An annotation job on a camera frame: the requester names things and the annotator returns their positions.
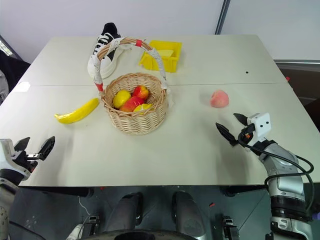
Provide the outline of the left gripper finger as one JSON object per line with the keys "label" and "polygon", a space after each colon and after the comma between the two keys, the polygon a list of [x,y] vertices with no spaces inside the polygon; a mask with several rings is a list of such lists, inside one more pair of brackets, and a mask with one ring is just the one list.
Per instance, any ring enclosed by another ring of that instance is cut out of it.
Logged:
{"label": "left gripper finger", "polygon": [[14,150],[16,152],[18,151],[24,151],[27,146],[28,146],[28,143],[30,141],[30,137],[26,137],[26,138],[23,138],[21,140],[19,140],[15,145],[14,145]]}
{"label": "left gripper finger", "polygon": [[38,159],[44,161],[48,157],[48,155],[54,148],[55,141],[56,141],[55,136],[51,136],[43,143],[43,145],[41,146],[38,152]]}

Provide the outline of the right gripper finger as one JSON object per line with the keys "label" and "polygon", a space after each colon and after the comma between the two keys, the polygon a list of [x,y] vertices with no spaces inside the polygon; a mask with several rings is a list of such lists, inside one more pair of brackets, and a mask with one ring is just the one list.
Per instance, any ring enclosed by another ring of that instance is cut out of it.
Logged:
{"label": "right gripper finger", "polygon": [[240,113],[233,113],[233,115],[236,117],[236,119],[244,126],[248,125],[248,118]]}
{"label": "right gripper finger", "polygon": [[229,144],[232,147],[238,144],[238,140],[230,133],[230,131],[224,125],[216,122],[215,126],[219,133],[229,142]]}

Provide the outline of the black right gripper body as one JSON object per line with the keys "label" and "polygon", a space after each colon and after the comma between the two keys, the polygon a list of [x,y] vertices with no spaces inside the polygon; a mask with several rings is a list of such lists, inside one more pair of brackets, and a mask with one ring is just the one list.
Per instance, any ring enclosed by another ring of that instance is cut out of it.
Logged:
{"label": "black right gripper body", "polygon": [[244,148],[252,148],[254,143],[254,132],[255,125],[249,124],[247,127],[243,128],[238,135],[238,143]]}

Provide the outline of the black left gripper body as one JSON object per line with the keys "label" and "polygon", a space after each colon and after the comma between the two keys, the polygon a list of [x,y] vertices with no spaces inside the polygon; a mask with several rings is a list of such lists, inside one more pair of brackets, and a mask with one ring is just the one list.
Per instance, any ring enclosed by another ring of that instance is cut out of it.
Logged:
{"label": "black left gripper body", "polygon": [[25,150],[15,150],[11,157],[12,166],[22,173],[32,173],[40,158],[40,153],[27,154]]}

